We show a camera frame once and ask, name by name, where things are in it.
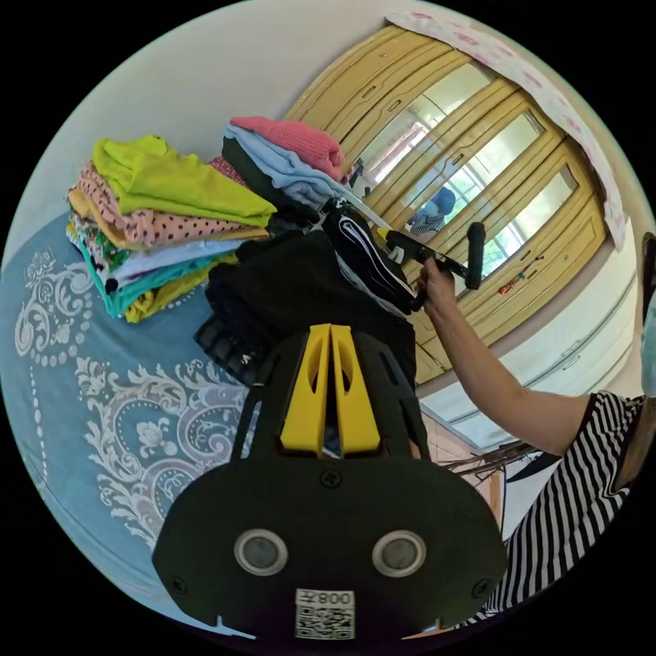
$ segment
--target hand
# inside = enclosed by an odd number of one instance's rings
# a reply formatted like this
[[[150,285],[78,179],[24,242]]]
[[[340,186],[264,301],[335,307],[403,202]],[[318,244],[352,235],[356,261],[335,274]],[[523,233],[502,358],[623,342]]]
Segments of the hand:
[[[424,263],[418,288],[426,289],[424,311],[431,318],[457,307],[456,283],[453,275],[450,271],[440,271],[433,258]]]

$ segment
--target blue bedspread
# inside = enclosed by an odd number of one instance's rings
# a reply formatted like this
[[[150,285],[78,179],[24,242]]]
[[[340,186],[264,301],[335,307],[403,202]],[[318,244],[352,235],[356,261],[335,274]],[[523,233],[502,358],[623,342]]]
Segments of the blue bedspread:
[[[229,459],[245,388],[193,341],[210,313],[203,288],[136,325],[109,318],[65,224],[40,230],[0,279],[0,376],[18,449],[110,581],[207,629],[177,609],[150,558],[176,496]]]

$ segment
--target fabric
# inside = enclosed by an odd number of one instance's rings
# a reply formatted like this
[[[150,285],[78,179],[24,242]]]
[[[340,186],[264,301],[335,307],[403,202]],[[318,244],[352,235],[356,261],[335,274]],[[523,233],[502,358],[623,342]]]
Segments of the fabric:
[[[642,328],[640,345],[642,358],[642,391],[650,398],[656,398],[656,294],[653,294],[647,308]]]
[[[629,494],[613,491],[644,397],[593,394],[578,436],[506,544],[508,568],[472,624],[550,586],[597,541]]]
[[[244,228],[244,225],[237,221],[207,220],[204,217],[156,212],[150,208],[122,215],[111,187],[98,174],[92,163],[82,169],[77,186],[99,208],[103,219],[120,230],[129,242],[144,244],[149,248],[172,241],[202,238],[203,235],[207,238],[209,234]]]
[[[95,221],[82,219],[80,215],[73,212],[72,222],[75,225],[76,233],[84,240],[91,255],[96,261],[102,262],[107,271],[113,271],[130,256],[130,251],[117,248]]]
[[[246,187],[247,189],[249,188],[244,178],[242,178],[239,175],[239,171],[237,171],[237,169],[235,169],[235,167],[232,166],[232,164],[230,164],[228,160],[223,159],[223,157],[221,156],[215,157],[210,162],[210,166],[213,169],[216,169],[222,176],[225,176],[228,180],[232,180],[232,182],[236,182],[238,185],[241,185],[242,187]]]
[[[410,233],[414,236],[421,236],[428,232],[439,232],[444,227],[444,216],[441,214],[431,214],[428,208],[420,209],[413,217],[410,224]]]
[[[337,254],[337,263],[340,265],[340,271],[346,280],[348,280],[356,289],[359,289],[361,292],[367,294],[380,305],[386,312],[393,314],[399,318],[405,318],[405,315],[392,303],[386,301],[378,296],[376,296],[370,289],[365,285],[364,282],[359,278],[359,276],[354,272],[350,266],[345,263],[342,257]]]
[[[148,271],[180,264],[199,258],[216,257],[224,253],[234,253],[242,244],[243,239],[228,239],[225,241],[190,241],[178,246],[164,246],[150,251],[132,253],[130,258],[112,272],[112,277],[119,283],[129,282],[138,275]]]
[[[414,388],[412,324],[344,279],[324,232],[247,242],[236,255],[239,265],[212,269],[206,296],[213,312],[253,351],[264,353],[315,324],[348,325],[388,344]]]
[[[181,156],[164,139],[100,139],[93,163],[118,197],[121,214],[164,213],[239,221],[263,228],[275,207],[222,176],[196,155]]]
[[[355,213],[329,215],[322,228],[336,252],[373,295],[410,314],[414,291],[408,286],[401,267],[378,248],[361,217]]]
[[[153,316],[179,299],[183,294],[191,291],[198,285],[207,282],[210,269],[218,262],[235,261],[234,254],[215,258],[210,264],[183,275],[181,278],[172,280],[157,289],[153,289],[140,296],[125,311],[125,319],[128,323],[139,323],[143,319]]]
[[[105,283],[100,279],[96,269],[91,261],[89,251],[86,249],[84,242],[80,242],[79,250],[84,257],[84,261],[89,267],[91,277],[105,303],[105,309],[112,318],[121,316],[127,308],[134,303],[142,294],[151,291],[166,283],[171,282],[177,278],[196,271],[210,264],[214,258],[201,258],[199,260],[192,260],[190,262],[181,262],[180,264],[172,264],[165,266],[162,269],[148,273],[140,278],[137,278],[132,284],[125,285],[125,287],[115,288],[111,293],[105,289]]]
[[[266,198],[278,209],[277,214],[292,212],[297,217],[303,217],[310,223],[316,223],[319,215],[316,209],[287,196],[284,191],[273,186],[271,178],[260,171],[253,160],[248,157],[236,139],[223,138],[221,151],[225,161],[229,162],[246,180],[248,186],[262,198]]]
[[[159,223],[151,224],[149,228],[141,231],[142,241],[131,241],[126,237],[122,228],[118,228],[114,224],[113,219],[118,215],[108,220],[107,205],[98,207],[90,196],[77,187],[68,192],[68,200],[80,217],[95,221],[107,239],[120,249],[143,251],[157,245],[185,243],[194,239],[244,239],[267,235],[267,231],[263,228],[239,226],[238,229],[227,229],[226,225],[228,224],[212,219],[194,221],[193,218],[186,218],[184,221],[179,221],[174,218],[175,215],[162,215],[157,218],[153,217]]]
[[[0,277],[0,381],[20,456],[56,522],[119,590],[234,633],[182,613],[151,558],[180,492],[230,459],[246,389],[190,337],[208,311],[202,288],[138,324],[110,318],[67,220],[43,221]]]
[[[272,121],[262,116],[237,117],[230,124],[257,132],[272,144],[295,152],[302,162],[336,182],[346,182],[340,170],[344,163],[340,144],[328,133],[300,121]]]
[[[316,208],[344,193],[342,185],[301,162],[295,152],[280,148],[255,132],[229,125],[223,136],[236,139],[248,157],[271,178],[274,187],[301,203]]]

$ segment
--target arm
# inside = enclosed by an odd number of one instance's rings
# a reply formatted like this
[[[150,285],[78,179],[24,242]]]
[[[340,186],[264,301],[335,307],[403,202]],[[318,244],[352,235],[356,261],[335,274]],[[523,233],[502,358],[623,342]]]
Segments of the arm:
[[[422,271],[424,311],[465,392],[483,414],[527,444],[563,455],[576,438],[589,395],[531,392],[501,364],[467,323],[456,304],[453,276],[434,260]]]

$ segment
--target yellow bracket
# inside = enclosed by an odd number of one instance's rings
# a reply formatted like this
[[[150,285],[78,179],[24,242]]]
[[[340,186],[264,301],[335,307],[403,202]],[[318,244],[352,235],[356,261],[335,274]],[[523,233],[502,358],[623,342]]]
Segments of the yellow bracket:
[[[322,324],[310,328],[280,441],[290,451],[321,456],[331,342],[342,455],[374,451],[381,438],[349,326]]]
[[[381,436],[357,360],[351,328],[331,326],[330,332],[342,456],[374,451],[379,447]],[[348,381],[348,390],[344,386],[344,377]]]
[[[310,328],[280,441],[285,449],[323,451],[330,358],[330,324]]]

